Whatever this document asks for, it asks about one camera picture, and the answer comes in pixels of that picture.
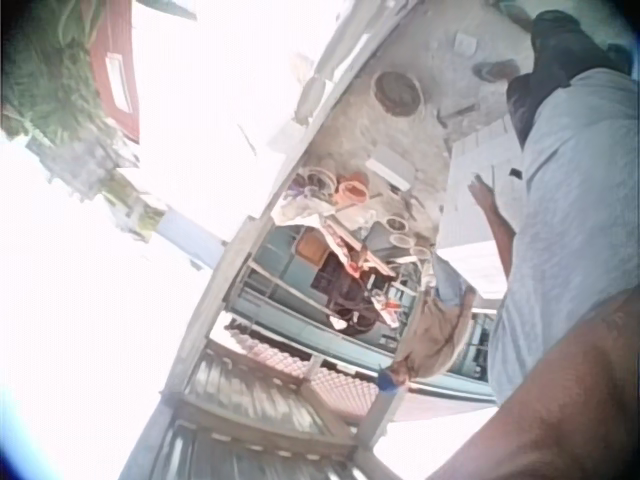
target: tiled roof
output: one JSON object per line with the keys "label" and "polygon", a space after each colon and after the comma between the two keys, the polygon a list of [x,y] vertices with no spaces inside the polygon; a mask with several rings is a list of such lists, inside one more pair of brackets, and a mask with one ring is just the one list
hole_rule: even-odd
{"label": "tiled roof", "polygon": [[[303,377],[308,361],[301,360],[276,347],[261,342],[237,330],[229,330],[230,339],[238,350],[254,360],[296,377]],[[367,413],[378,394],[378,387],[366,381],[320,368],[311,379],[311,386],[336,413],[347,420],[358,421]],[[418,393],[408,393],[394,421],[408,422],[445,417],[488,408],[486,403],[450,400]]]}

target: beige cloth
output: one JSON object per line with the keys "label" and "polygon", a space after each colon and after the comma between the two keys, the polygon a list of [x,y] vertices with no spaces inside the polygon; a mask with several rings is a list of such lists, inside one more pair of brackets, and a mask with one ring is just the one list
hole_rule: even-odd
{"label": "beige cloth", "polygon": [[466,288],[458,307],[448,307],[433,295],[425,297],[394,358],[394,362],[407,360],[412,380],[433,377],[451,368],[471,332],[475,298],[472,287]]}

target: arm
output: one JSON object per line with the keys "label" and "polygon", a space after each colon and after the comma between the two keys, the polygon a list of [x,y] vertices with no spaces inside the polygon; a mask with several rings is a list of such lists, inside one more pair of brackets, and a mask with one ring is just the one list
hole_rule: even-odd
{"label": "arm", "polygon": [[638,478],[639,342],[636,287],[558,342],[430,480]]}
{"label": "arm", "polygon": [[478,206],[484,212],[487,222],[489,222],[489,228],[491,228],[491,233],[498,248],[502,269],[505,276],[509,278],[513,259],[513,239],[516,236],[516,232],[498,210],[493,190],[484,183],[480,175],[476,175],[469,185],[469,192],[471,192]]}

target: hand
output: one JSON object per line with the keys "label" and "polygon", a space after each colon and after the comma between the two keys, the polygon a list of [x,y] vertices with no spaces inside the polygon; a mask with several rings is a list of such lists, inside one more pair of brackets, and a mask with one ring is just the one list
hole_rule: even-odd
{"label": "hand", "polygon": [[498,209],[493,189],[482,180],[480,175],[476,174],[473,177],[473,181],[469,184],[469,193],[485,213]]}

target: gray t-shirt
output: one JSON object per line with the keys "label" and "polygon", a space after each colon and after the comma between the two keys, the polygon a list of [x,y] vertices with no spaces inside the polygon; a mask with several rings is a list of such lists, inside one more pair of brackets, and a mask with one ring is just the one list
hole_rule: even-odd
{"label": "gray t-shirt", "polygon": [[489,342],[503,403],[596,304],[640,283],[638,87],[590,70],[539,108],[524,148],[526,200]]}

